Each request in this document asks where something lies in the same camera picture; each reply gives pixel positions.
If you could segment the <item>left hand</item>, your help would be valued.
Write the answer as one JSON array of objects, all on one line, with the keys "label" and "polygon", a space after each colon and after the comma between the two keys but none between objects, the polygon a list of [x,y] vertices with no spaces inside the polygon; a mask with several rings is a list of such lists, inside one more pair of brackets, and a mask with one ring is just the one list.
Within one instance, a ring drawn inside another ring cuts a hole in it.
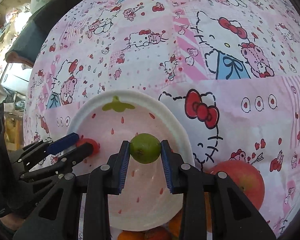
[{"label": "left hand", "polygon": [[11,229],[12,231],[17,231],[25,222],[25,219],[19,217],[15,213],[10,213],[4,217],[0,218],[0,221],[4,226]]}]

